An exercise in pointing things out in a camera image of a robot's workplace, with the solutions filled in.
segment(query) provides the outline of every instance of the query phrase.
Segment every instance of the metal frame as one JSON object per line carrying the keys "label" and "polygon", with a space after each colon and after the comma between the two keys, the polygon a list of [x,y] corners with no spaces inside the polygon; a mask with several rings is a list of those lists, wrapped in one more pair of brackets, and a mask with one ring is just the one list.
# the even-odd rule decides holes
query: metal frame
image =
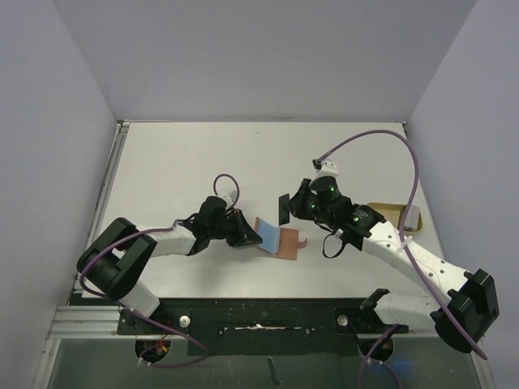
{"label": "metal frame", "polygon": [[[92,227],[88,234],[87,245],[92,244],[94,238],[99,233],[101,222],[105,214],[109,195],[114,184],[115,175],[118,170],[118,164],[121,160],[122,150],[126,142],[128,130],[132,122],[142,121],[119,121],[117,130],[110,153],[108,166],[105,177],[101,184],[101,192],[97,200],[96,210],[92,218]],[[155,122],[172,122],[172,121],[155,121]],[[81,293],[83,290],[76,280],[73,293]],[[51,323],[47,341],[40,363],[38,365],[36,375],[32,382],[32,389],[47,389],[53,372],[54,363],[59,350],[61,339],[156,339],[158,336],[120,336],[117,334],[118,327],[118,307],[117,306],[59,306],[56,309],[54,319]],[[395,334],[395,337],[417,336],[428,337],[435,336],[432,333],[422,331],[410,331],[409,334]],[[179,339],[180,336],[166,336],[166,339]],[[484,361],[474,353],[471,354],[474,368],[479,379],[482,389],[495,389],[491,369],[487,361]]]}
{"label": "metal frame", "polygon": [[[110,152],[105,177],[103,178],[103,182],[101,184],[101,191],[97,199],[96,210],[94,211],[94,215],[92,218],[92,227],[90,228],[90,232],[88,233],[87,244],[85,246],[85,249],[90,246],[94,237],[99,233],[99,229],[101,228],[101,221],[105,214],[106,205],[108,203],[108,198],[112,190],[112,185],[114,184],[115,174],[118,169],[119,161],[121,160],[122,150],[124,148],[124,143],[126,141],[129,128],[129,122],[118,121],[114,136],[114,142],[112,144],[112,151]],[[72,292],[80,289],[81,286],[79,285],[79,281],[76,280]],[[34,379],[32,380],[32,389],[46,389],[49,385],[50,376],[52,374],[54,363],[56,361],[56,355],[59,350],[59,345],[61,341],[60,339],[64,338],[52,337],[50,333],[47,336],[47,340],[45,342],[45,346],[40,358],[40,363],[38,364],[36,374],[34,376]]]}

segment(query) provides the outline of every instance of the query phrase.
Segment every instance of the black base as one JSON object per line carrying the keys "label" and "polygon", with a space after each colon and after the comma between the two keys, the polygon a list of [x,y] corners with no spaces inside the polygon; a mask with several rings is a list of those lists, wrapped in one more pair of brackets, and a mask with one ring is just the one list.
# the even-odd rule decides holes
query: black base
{"label": "black base", "polygon": [[[357,356],[357,335],[383,333],[388,326],[378,319],[361,317],[363,298],[346,299],[164,299],[152,318],[205,344],[211,355],[305,355],[335,353]],[[342,327],[337,318],[348,317]],[[191,325],[178,320],[189,316]],[[257,324],[271,329],[252,329]],[[119,335],[163,334],[147,323],[122,312]],[[189,344],[188,355],[203,350]]]}

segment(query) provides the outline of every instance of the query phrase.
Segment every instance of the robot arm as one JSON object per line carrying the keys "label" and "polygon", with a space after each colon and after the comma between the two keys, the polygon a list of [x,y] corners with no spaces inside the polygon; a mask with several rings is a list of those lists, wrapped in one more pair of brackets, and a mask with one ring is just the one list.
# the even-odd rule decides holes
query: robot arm
{"label": "robot arm", "polygon": [[86,277],[110,300],[149,317],[160,305],[139,277],[152,257],[162,255],[194,255],[208,247],[213,239],[225,239],[231,247],[249,246],[263,240],[245,220],[241,210],[232,207],[235,192],[224,197],[209,196],[200,210],[185,220],[178,220],[172,228],[143,234],[117,246],[122,255],[108,252],[97,259],[107,247],[139,231],[148,230],[120,217],[88,247],[77,263],[83,272],[91,261]]}
{"label": "robot arm", "polygon": [[[303,179],[292,198],[287,194],[280,197],[280,225],[288,223],[290,215],[312,220],[340,239],[343,248],[351,244],[382,259],[429,292],[405,252],[407,246],[419,268],[439,292],[440,299],[470,337],[479,341],[499,315],[493,278],[483,270],[471,274],[447,263],[410,237],[401,242],[399,231],[382,215],[367,205],[352,203],[341,194],[335,178],[337,167],[333,162],[325,160],[315,167],[318,171],[313,180]],[[384,324],[436,330],[458,351],[469,353],[472,349],[432,297],[398,296],[387,289],[377,289],[362,304],[362,314]]]}

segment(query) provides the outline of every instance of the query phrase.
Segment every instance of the gray wall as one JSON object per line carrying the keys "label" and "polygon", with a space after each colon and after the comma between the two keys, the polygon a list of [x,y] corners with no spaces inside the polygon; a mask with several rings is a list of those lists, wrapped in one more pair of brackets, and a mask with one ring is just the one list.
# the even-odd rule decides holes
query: gray wall
{"label": "gray wall", "polygon": [[0,386],[30,387],[115,121],[51,0],[0,2]]}
{"label": "gray wall", "polygon": [[406,120],[475,0],[55,0],[117,118]]}
{"label": "gray wall", "polygon": [[499,389],[519,379],[518,20],[517,0],[480,0],[409,124],[446,257],[496,279],[485,349]]}

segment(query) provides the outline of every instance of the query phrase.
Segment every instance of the white table surface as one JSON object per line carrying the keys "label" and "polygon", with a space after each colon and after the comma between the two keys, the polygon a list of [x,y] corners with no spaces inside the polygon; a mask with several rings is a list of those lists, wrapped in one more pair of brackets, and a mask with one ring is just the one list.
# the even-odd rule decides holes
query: white table surface
{"label": "white table surface", "polygon": [[[278,197],[293,195],[303,178],[314,177],[312,159],[351,135],[376,128],[404,134],[399,123],[132,123],[101,230],[119,216],[157,227],[187,217],[212,194],[219,173],[237,178],[242,190],[237,207],[251,225],[256,216],[277,224]],[[355,203],[406,203],[413,166],[398,139],[371,135],[331,159],[340,171],[341,193]],[[230,190],[232,182],[222,179],[218,187]],[[423,218],[415,241],[442,256],[422,187],[414,203]],[[325,259],[326,232],[313,223],[292,219],[288,226],[308,238],[296,261],[213,241],[196,256],[150,259],[140,279],[158,297],[367,297],[377,288],[426,295],[389,265],[351,246],[339,258]]]}

